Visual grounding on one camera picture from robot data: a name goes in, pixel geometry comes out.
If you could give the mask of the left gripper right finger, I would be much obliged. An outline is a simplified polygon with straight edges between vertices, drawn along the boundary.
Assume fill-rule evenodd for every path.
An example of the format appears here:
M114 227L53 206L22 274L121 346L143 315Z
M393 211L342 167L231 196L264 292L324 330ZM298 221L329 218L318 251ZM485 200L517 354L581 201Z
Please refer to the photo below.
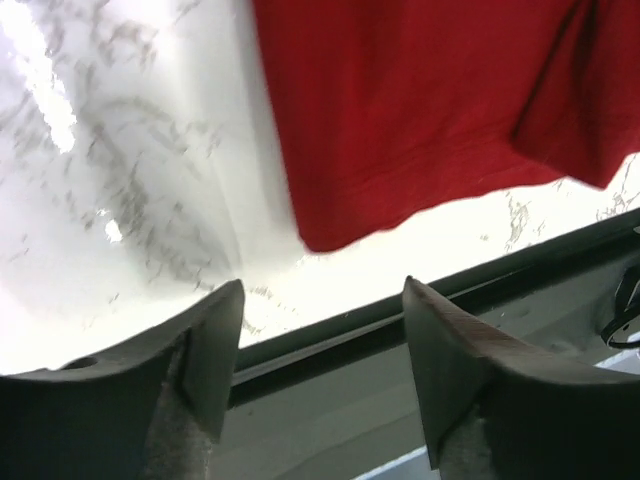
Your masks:
M408 278L402 294L430 465L444 479L635 479L639 379L547 352Z

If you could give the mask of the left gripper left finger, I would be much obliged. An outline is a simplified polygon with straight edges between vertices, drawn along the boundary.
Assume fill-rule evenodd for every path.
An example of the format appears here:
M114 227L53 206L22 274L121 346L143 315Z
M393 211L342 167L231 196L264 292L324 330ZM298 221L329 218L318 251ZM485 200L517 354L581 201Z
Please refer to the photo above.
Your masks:
M1 379L4 479L137 479L163 390L221 437L245 293L224 284L164 323L59 370Z

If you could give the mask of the dark red t shirt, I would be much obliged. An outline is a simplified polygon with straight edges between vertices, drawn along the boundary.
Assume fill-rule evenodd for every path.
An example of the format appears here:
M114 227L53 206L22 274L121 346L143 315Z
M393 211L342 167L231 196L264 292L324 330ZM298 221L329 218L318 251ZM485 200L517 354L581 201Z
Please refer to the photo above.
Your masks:
M413 214L639 149L635 1L256 1L299 236L338 250Z

